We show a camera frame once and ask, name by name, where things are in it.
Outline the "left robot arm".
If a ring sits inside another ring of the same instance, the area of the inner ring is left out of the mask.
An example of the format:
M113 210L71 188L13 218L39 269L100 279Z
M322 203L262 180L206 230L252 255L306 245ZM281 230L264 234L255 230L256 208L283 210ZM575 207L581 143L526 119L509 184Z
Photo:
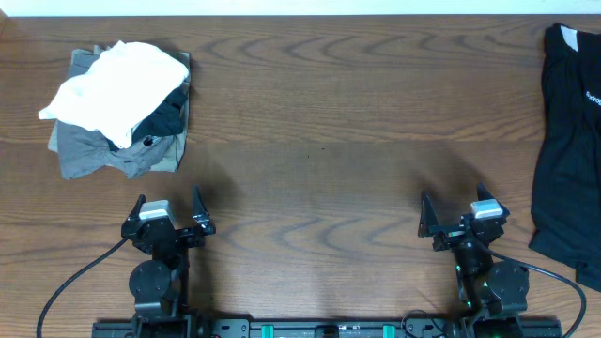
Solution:
M130 337L206 338L212 324L189 306L189 250L205 245L216 233L213 220L193 188L194 225L175 228L167 200L148 202L138 197L121 226L121 237L151 258L131 273L129 289L135 314Z

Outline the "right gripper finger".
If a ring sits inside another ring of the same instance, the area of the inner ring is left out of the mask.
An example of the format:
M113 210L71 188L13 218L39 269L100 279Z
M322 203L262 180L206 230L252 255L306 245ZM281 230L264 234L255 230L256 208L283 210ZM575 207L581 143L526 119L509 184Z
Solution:
M476 209L504 209L504 206L499 202L486 186L479 182L476 185L477 201L475 202Z
M439 227L439 219L427 192L421 194L421 216L418 228L419 237L433 237Z

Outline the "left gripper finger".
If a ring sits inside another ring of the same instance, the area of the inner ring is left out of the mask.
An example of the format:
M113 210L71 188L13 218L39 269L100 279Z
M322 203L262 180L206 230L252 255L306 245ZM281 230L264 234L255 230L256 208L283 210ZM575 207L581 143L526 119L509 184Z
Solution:
M133 209L131 210L131 212L128 216L128 221L137 221L139 219L141 208L145 202L146 202L146 197L143 194L140 194L137 198L137 201L136 201Z
M209 213L197 186L193 187L193 219L197 224L208 224L210 222Z

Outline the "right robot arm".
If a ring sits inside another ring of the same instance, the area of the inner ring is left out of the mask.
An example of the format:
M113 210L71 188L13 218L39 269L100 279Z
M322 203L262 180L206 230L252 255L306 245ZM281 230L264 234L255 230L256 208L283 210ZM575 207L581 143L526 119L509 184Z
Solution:
M469 312L446 324L445 337L522 337L518 315L527 310L529 273L517 263L494 261L489 244L504 234L510 215L485 188L477 185L477 200L458 223L439 222L426 192L421 195L420 238L432 238L433 250L451 251L460 300Z

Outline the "black t-shirt with logo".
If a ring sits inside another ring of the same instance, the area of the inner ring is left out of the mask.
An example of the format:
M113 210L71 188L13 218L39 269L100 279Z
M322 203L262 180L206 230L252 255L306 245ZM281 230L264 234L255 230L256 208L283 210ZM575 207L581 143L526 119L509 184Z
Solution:
M530 248L600 288L600 37L562 23L544 36L545 139L535 167Z

